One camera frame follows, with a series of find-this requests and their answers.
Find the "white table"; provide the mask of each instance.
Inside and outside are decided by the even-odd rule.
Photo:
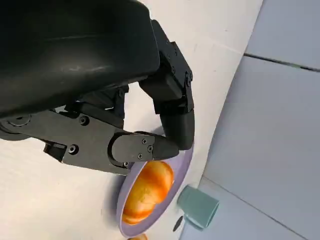
[[[249,41],[262,0],[144,0],[192,71],[195,149],[181,189],[197,186],[230,83]],[[126,97],[125,129],[153,131],[161,123],[137,84]],[[124,177],[63,165],[35,139],[0,141],[0,239],[121,240],[116,201]],[[147,231],[151,240],[179,238],[183,215],[173,199]]]

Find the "orange bun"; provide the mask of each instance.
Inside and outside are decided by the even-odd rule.
[[[122,220],[134,225],[147,218],[153,212],[156,204],[165,200],[173,181],[174,172],[167,163],[148,162],[129,193]]]

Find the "croissant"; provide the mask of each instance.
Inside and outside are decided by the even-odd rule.
[[[140,223],[165,200],[174,181],[172,168],[163,161],[148,162],[137,177],[124,205],[122,220]]]

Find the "ceramic cup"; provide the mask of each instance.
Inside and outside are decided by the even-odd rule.
[[[185,221],[202,231],[209,226],[215,216],[219,201],[187,185],[178,197],[177,204],[184,212]]]

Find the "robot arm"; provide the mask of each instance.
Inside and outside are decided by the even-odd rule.
[[[168,159],[191,148],[192,71],[177,44],[150,20],[148,9],[134,0],[96,0],[89,9],[77,5],[68,18],[81,16],[82,33],[95,32],[64,37],[67,30],[77,30],[73,21],[56,23],[70,2],[39,11],[39,18],[54,16],[46,20],[57,24],[54,36],[38,29],[36,40],[29,33],[32,37],[17,47],[23,26],[8,41],[6,71],[0,76],[1,138],[37,138],[46,143],[44,152],[62,163],[121,175],[129,173],[129,163]],[[17,9],[7,17],[17,16]],[[93,10],[94,16],[88,15]],[[21,21],[35,18],[26,13],[19,15]],[[125,93],[133,82],[153,99],[166,137],[124,130]],[[62,105],[65,112],[54,110]]]

